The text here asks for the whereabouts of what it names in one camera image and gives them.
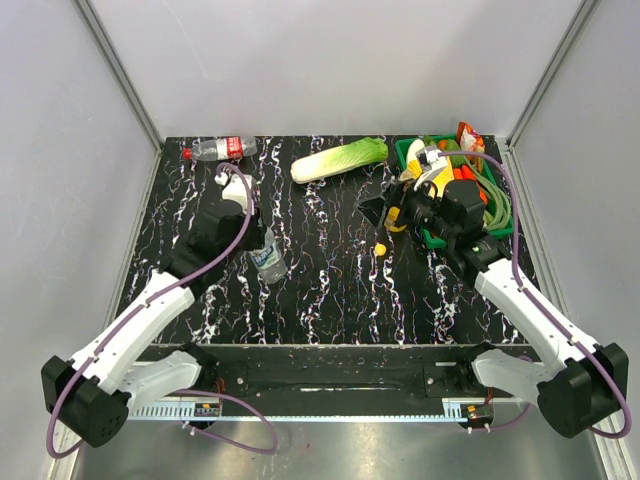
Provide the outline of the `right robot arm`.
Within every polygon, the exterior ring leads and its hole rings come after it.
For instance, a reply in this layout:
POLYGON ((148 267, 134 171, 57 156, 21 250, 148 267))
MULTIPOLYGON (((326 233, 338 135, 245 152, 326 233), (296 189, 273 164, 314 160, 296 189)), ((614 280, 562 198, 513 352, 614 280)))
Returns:
POLYGON ((630 432, 627 354, 584 333, 523 276, 515 254, 484 228, 485 204, 473 181, 454 180, 443 194, 430 181, 395 181, 358 209, 377 227, 425 229, 445 241, 451 270, 495 305, 539 358, 529 362, 480 344, 457 362, 454 379, 462 393, 508 393, 537 406, 565 438, 593 430, 616 412, 624 424, 609 438, 630 432))

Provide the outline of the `clear blue-cap water bottle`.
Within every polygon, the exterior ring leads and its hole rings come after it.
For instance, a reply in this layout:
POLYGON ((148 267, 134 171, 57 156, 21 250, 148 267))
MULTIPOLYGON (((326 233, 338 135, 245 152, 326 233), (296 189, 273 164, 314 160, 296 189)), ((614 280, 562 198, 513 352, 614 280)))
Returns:
POLYGON ((266 229, 264 246, 260 249, 249 251, 254 266, 259 276, 267 283, 274 284, 283 279, 287 274, 287 266, 279 249, 275 235, 270 228, 266 229))

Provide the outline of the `yellow bottle cap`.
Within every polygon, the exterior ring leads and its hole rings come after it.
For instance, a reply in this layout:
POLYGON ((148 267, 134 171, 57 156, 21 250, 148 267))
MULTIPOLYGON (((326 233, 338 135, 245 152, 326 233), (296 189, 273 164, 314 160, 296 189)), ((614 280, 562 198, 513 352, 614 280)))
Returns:
POLYGON ((384 244, 378 243, 374 247, 374 253, 376 256, 384 256, 386 254, 386 246, 384 244))

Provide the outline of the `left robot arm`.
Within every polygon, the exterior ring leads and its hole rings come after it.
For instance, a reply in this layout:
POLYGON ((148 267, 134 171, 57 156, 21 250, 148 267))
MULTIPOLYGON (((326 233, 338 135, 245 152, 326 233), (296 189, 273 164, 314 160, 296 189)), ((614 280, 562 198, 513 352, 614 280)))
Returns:
POLYGON ((58 423, 101 447, 129 415, 170 394, 217 392, 217 358, 186 343, 164 359, 133 365, 156 336, 219 281, 229 260, 264 244, 265 227, 252 198, 223 199, 200 210, 189 232, 153 271, 142 293, 96 339, 69 359, 41 369, 47 433, 58 423))

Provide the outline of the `yellow juice bottle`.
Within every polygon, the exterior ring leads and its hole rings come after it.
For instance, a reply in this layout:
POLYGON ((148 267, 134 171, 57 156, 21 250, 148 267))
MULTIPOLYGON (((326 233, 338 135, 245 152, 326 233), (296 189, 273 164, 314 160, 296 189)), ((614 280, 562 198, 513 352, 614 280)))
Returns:
POLYGON ((392 233, 399 233, 407 228, 406 224, 399 223, 400 209, 396 206, 391 206, 383 221, 383 226, 386 230, 392 233))

